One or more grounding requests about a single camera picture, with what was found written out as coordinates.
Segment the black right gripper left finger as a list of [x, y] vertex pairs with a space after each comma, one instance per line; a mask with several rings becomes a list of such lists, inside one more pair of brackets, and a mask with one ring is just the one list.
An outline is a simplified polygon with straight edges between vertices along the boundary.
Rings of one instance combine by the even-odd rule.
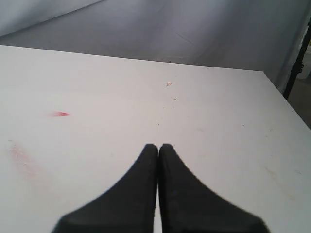
[[157, 147], [141, 154], [109, 190], [60, 218], [57, 233], [151, 233], [157, 192]]

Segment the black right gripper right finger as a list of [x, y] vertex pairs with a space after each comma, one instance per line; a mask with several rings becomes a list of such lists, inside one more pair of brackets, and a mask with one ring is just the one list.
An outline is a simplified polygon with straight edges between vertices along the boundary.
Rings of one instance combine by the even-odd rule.
[[218, 196], [170, 144], [160, 148], [158, 191], [164, 233], [267, 233], [263, 220]]

